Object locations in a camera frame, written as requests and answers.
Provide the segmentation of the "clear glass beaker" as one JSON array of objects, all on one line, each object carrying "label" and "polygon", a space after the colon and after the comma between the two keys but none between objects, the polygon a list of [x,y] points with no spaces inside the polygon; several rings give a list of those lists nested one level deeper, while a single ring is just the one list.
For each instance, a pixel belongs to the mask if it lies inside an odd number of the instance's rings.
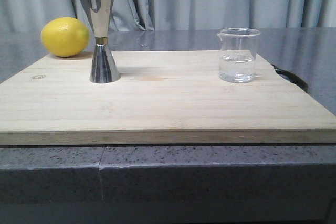
[{"label": "clear glass beaker", "polygon": [[222,45],[219,55],[219,77],[231,83],[253,80],[258,38],[261,32],[251,28],[225,28],[219,31]]}]

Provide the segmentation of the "steel double jigger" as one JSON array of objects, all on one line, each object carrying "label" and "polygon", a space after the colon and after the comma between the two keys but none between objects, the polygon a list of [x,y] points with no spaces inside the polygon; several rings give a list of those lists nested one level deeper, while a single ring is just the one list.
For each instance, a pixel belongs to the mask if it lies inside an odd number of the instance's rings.
[{"label": "steel double jigger", "polygon": [[90,81],[110,83],[120,79],[113,55],[108,46],[108,30],[114,0],[80,0],[94,34]]}]

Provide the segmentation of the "wooden cutting board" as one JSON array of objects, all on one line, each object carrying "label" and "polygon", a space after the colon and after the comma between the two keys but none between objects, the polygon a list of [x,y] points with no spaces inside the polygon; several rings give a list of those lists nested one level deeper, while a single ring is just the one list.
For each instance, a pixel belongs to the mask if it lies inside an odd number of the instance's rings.
[{"label": "wooden cutting board", "polygon": [[90,53],[50,55],[1,84],[2,145],[334,143],[335,116],[264,58],[218,76],[216,51],[115,52],[120,80],[89,81]]}]

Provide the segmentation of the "yellow lemon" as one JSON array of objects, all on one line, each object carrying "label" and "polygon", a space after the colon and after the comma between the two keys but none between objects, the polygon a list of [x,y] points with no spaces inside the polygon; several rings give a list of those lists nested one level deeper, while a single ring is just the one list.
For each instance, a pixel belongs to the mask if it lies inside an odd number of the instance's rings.
[{"label": "yellow lemon", "polygon": [[73,17],[61,17],[47,23],[40,33],[43,46],[58,57],[70,57],[82,52],[89,43],[87,26]]}]

